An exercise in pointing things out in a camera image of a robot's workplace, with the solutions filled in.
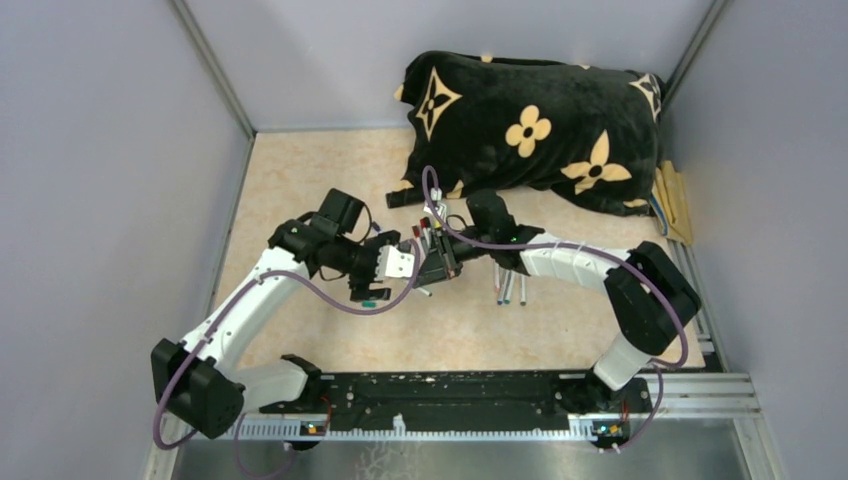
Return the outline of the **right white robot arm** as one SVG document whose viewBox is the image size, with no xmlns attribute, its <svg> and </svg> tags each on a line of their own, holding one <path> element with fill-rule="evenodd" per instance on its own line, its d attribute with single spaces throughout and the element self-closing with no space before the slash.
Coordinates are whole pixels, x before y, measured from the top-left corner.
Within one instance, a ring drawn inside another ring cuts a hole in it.
<svg viewBox="0 0 848 480">
<path fill-rule="evenodd" d="M 468 198 L 472 222 L 462 230 L 450 224 L 431 197 L 426 205 L 437 225 L 432 255 L 442 261 L 446 275 L 488 256 L 505 271 L 563 280 L 606 296 L 619 332 L 588 375 L 586 397 L 594 409 L 614 411 L 626 400 L 626 384 L 643 368 L 677 368 L 689 359 L 685 329 L 702 300 L 658 244 L 643 241 L 621 250 L 567 241 L 517 223 L 492 191 Z"/>
</svg>

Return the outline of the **yellow cloth bundle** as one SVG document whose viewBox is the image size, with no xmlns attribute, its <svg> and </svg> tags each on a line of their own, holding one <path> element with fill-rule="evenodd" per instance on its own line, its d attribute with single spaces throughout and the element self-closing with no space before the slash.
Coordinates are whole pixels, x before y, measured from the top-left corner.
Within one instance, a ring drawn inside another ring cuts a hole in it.
<svg viewBox="0 0 848 480">
<path fill-rule="evenodd" d="M 694 244 L 683 177 L 670 160 L 663 160 L 655 169 L 650 205 L 663 237 L 686 246 Z"/>
</svg>

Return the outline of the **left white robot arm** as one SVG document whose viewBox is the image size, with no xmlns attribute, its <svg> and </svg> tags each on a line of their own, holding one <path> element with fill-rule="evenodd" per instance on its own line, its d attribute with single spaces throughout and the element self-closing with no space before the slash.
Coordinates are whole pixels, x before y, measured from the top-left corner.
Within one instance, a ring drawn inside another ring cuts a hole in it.
<svg viewBox="0 0 848 480">
<path fill-rule="evenodd" d="M 153 438 L 168 450 L 161 424 L 170 413 L 193 434 L 214 439 L 242 415 L 285 402 L 297 413 L 319 404 L 320 371 L 297 355 L 242 369 L 253 339 L 299 287 L 340 311 L 385 313 L 414 289 L 423 250 L 397 231 L 350 233 L 366 204 L 338 189 L 320 207 L 280 224 L 257 263 L 224 302 L 179 341 L 162 339 L 151 352 L 155 398 Z"/>
</svg>

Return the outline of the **green capped white marker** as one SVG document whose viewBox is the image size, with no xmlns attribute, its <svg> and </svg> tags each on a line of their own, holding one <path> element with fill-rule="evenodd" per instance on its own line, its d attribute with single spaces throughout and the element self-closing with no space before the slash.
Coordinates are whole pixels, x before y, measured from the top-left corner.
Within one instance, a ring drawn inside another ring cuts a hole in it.
<svg viewBox="0 0 848 480">
<path fill-rule="evenodd" d="M 515 281 L 516 281 L 516 274 L 512 271 L 508 271 L 506 276 L 505 276 L 504 285 L 503 285 L 502 291 L 501 291 L 502 304 L 503 305 L 509 305 L 511 303 Z"/>
</svg>

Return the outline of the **barcode white blue pen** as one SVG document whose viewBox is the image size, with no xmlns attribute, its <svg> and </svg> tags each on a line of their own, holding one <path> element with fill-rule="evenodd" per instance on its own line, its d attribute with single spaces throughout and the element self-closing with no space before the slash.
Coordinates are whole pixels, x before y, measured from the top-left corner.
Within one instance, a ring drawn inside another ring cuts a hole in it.
<svg viewBox="0 0 848 480">
<path fill-rule="evenodd" d="M 500 269 L 496 280 L 496 304 L 502 305 L 505 298 L 505 292 L 509 281 L 509 272 L 505 269 Z"/>
</svg>

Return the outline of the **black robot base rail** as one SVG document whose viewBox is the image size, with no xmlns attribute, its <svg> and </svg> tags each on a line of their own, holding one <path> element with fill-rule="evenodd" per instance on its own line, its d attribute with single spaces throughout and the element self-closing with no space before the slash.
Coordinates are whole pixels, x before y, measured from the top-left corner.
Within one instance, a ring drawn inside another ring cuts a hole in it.
<svg viewBox="0 0 848 480">
<path fill-rule="evenodd" d="M 260 411 L 315 414 L 333 432 L 389 430 L 400 417 L 412 432 L 476 433 L 566 430 L 581 414 L 630 420 L 652 407 L 643 379 L 611 392 L 585 371 L 525 370 L 324 373 Z"/>
</svg>

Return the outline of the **black floral plush blanket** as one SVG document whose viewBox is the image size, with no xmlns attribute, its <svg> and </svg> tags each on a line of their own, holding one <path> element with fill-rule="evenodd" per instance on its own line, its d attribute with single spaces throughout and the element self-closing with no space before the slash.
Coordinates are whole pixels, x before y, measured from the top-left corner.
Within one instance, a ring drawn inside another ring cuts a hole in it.
<svg viewBox="0 0 848 480">
<path fill-rule="evenodd" d="M 432 167 L 449 198 L 527 187 L 594 212 L 647 215 L 664 93 L 652 72 L 423 52 L 395 94 L 414 143 L 386 203 L 421 203 Z"/>
</svg>

